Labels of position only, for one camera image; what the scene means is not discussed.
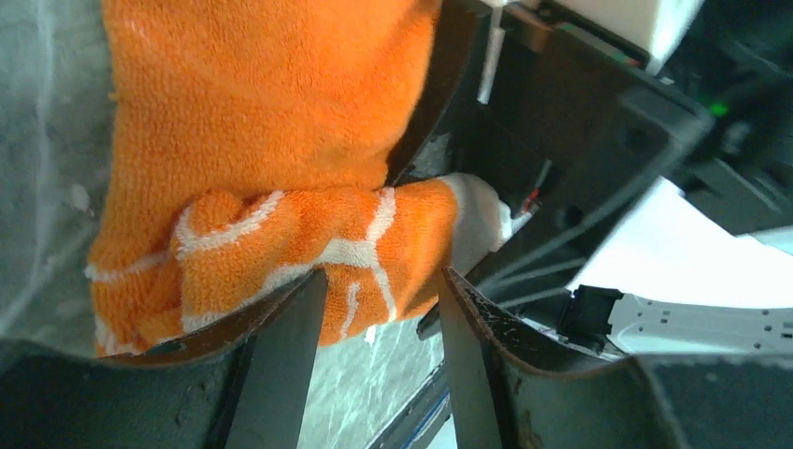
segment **red wire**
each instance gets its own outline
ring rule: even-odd
[[[539,195],[540,195],[540,189],[534,189],[534,192],[532,192],[532,193],[530,193],[528,195],[528,198],[526,198],[526,201],[523,202],[523,209],[522,209],[523,213],[527,213],[528,212],[528,208],[531,207],[531,204],[534,203],[534,200],[537,199],[537,196],[539,196]]]

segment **white stripe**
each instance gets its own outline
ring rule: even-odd
[[[176,225],[175,233],[180,243],[176,258],[182,260],[191,253],[214,250],[257,231],[261,228],[261,223],[278,207],[281,198],[283,198],[283,192],[273,192],[258,209],[245,219],[227,225],[222,231],[210,232],[206,236],[197,236],[190,227],[190,215],[193,207],[187,208]]]
[[[361,290],[361,284],[353,282],[350,288],[347,289],[347,317],[344,323],[341,324],[341,339],[344,340],[349,337],[350,326],[353,324],[355,313],[358,311],[358,291]]]
[[[385,307],[388,308],[388,322],[391,323],[397,318],[397,304],[394,301],[394,294],[391,293],[391,283],[388,281],[388,273],[377,264],[377,267],[372,267],[374,273],[374,280],[377,286],[380,287],[382,293],[382,300],[385,301]]]
[[[275,209],[277,206],[278,199],[281,196],[276,197],[272,201],[272,209]],[[375,216],[372,219],[371,224],[367,228],[367,238],[365,240],[347,240],[347,239],[331,239],[327,246],[324,248],[323,252],[317,257],[315,260],[309,262],[308,264],[301,264],[301,265],[285,265],[283,267],[278,267],[273,270],[265,279],[262,284],[262,288],[256,292],[255,295],[252,297],[248,297],[242,300],[232,311],[223,311],[223,312],[208,312],[203,313],[200,315],[193,315],[190,313],[189,310],[186,309],[186,305],[184,305],[184,309],[182,310],[182,318],[181,318],[181,325],[184,328],[186,333],[195,332],[198,329],[211,325],[215,321],[225,317],[226,315],[238,311],[249,304],[253,304],[255,301],[261,299],[269,295],[270,293],[274,292],[279,287],[286,285],[287,283],[294,281],[295,279],[299,278],[300,276],[305,275],[312,269],[322,264],[329,264],[329,265],[345,265],[348,267],[356,267],[356,268],[369,268],[372,270],[372,273],[375,278],[375,282],[377,283],[378,287],[380,287],[383,301],[385,302],[385,306],[388,309],[388,321],[392,322],[395,321],[397,318],[397,305],[394,300],[394,295],[391,292],[391,283],[388,280],[388,273],[382,268],[380,264],[380,260],[377,255],[377,242],[382,238],[383,235],[391,228],[391,225],[394,223],[394,218],[397,214],[397,201],[394,195],[393,188],[386,188],[383,189],[380,195],[380,204],[378,205],[377,211],[375,212]],[[197,238],[194,234],[190,226],[188,225],[189,221],[189,211],[185,212],[180,219],[180,224],[178,225],[178,229],[181,227],[181,231],[177,231],[177,236],[179,237],[182,245],[184,245],[185,241],[197,241],[199,239],[206,239],[206,238]],[[246,228],[251,229],[247,232],[253,232],[255,228],[252,226]],[[233,239],[228,239],[227,237],[223,237],[227,239],[223,243],[219,244],[226,244],[232,242],[238,237],[237,234]],[[198,250],[206,250],[209,249],[206,246],[202,246],[200,248],[194,247],[195,249],[192,250],[185,250],[185,255],[191,253],[192,251]],[[358,289],[360,289],[359,284],[357,285],[355,294],[357,295]],[[342,334],[349,331],[349,326],[352,323],[353,318],[348,315],[347,319],[350,320],[350,323],[347,324],[347,328],[342,327]]]
[[[147,269],[159,267],[166,262],[167,258],[168,253],[166,252],[148,254],[144,255],[127,268],[113,269],[108,271],[100,271],[96,265],[90,264],[88,267],[86,267],[84,273],[85,277],[91,282],[114,283],[126,275],[138,274],[146,271]]]
[[[96,331],[94,333],[96,343],[105,350],[107,355],[117,355],[124,353],[140,354],[140,351],[135,349],[135,346],[133,346],[131,343],[119,343],[119,339],[116,337],[116,334],[110,330],[110,327],[107,323],[105,323],[105,320],[100,318],[98,315],[95,316],[94,322],[96,325]]]
[[[371,244],[372,251],[372,272],[374,279],[382,293],[385,307],[388,308],[388,322],[393,322],[397,318],[397,304],[394,301],[394,294],[391,293],[391,283],[388,280],[388,273],[382,269],[380,258],[377,255],[377,242],[391,228],[394,218],[397,215],[397,200],[394,198],[394,189],[383,189],[380,197],[380,206],[377,214],[367,229],[367,242]]]
[[[395,215],[397,215],[397,200],[394,198],[394,189],[391,187],[382,189],[380,205],[367,229],[367,241],[377,244],[377,241],[394,224]]]

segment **green light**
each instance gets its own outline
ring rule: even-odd
[[[711,105],[711,113],[716,117],[724,117],[729,113],[729,106],[724,103],[714,103]]]

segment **white foam block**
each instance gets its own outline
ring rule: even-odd
[[[650,53],[649,71],[669,59],[704,0],[556,0]]]

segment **orange towel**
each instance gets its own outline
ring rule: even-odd
[[[104,0],[118,101],[89,256],[98,353],[206,326],[317,267],[321,344],[426,311],[445,254],[503,241],[451,175],[382,188],[424,82],[438,0]]]

